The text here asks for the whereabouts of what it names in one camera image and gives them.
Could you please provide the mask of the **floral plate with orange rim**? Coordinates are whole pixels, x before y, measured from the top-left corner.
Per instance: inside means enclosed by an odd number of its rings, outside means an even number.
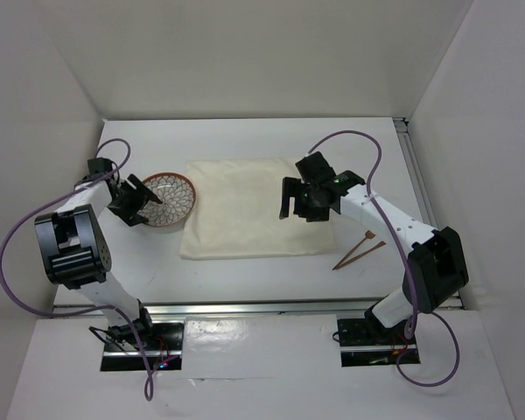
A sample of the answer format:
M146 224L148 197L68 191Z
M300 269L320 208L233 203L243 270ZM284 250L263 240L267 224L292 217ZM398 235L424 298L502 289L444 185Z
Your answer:
M149 201L139 212L146 226L167 228L184 221L196 204L196 190L190 179L175 172L150 175L143 184L161 203Z

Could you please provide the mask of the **cream cloth napkin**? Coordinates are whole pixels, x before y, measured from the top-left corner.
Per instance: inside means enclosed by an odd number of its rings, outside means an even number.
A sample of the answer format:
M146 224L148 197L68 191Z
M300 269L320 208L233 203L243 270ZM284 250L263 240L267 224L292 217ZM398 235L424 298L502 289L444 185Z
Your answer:
M179 256L221 260L333 252L330 221L279 218L283 178L298 176L293 157L200 160L185 175L196 191Z

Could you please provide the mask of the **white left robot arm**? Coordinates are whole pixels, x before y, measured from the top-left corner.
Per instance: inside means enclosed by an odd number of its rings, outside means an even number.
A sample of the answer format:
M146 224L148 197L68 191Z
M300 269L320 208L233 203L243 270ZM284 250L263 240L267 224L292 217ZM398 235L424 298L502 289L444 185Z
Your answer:
M76 185L83 191L34 221L45 273L52 284L76 290L101 308L111 340L144 349L156 329L144 305L111 272L113 258L98 216L108 209L134 227L149 220L140 214L146 205L163 201L133 174L121 181L107 158L90 159L87 168L88 175Z

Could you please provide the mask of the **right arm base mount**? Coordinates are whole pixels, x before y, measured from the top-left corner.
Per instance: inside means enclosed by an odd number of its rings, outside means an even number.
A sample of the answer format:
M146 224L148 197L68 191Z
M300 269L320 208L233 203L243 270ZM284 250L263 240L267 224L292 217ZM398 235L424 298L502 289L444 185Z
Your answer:
M338 319L337 327L332 340L339 344L343 368L395 365L400 355L402 364L421 363L416 339L404 336L404 321L377 334L363 318Z

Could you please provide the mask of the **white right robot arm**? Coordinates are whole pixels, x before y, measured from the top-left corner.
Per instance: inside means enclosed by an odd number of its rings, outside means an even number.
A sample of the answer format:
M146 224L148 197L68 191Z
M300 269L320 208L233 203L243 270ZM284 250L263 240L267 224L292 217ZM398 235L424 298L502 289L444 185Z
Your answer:
M459 234L414 219L373 191L369 180L352 171L341 173L320 152L295 164L299 176L282 181L280 218L295 214L308 222L328 221L335 212L359 222L402 259L401 286L366 313L364 332L385 342L401 322L411 338L420 313L432 313L469 282Z

